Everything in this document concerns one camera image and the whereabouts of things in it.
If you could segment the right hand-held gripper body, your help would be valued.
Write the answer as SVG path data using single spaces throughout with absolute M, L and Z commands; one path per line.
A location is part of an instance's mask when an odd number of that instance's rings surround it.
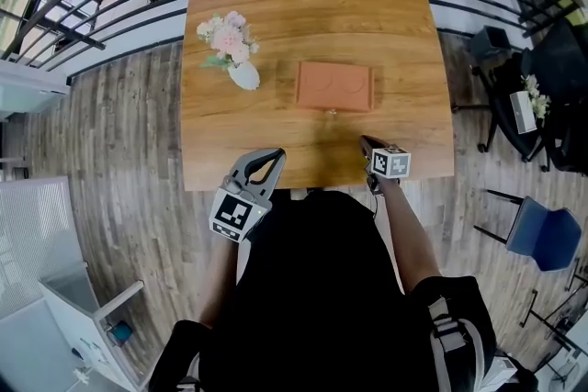
M 367 186 L 374 196 L 381 194 L 379 178 L 399 181 L 410 175 L 412 155 L 396 147 L 370 148 L 367 157 Z

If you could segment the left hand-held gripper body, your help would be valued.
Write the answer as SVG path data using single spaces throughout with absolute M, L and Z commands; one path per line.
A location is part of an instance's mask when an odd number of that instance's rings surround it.
M 271 210 L 270 195 L 262 185 L 242 183 L 227 175 L 215 193 L 209 213 L 210 230 L 241 243 Z

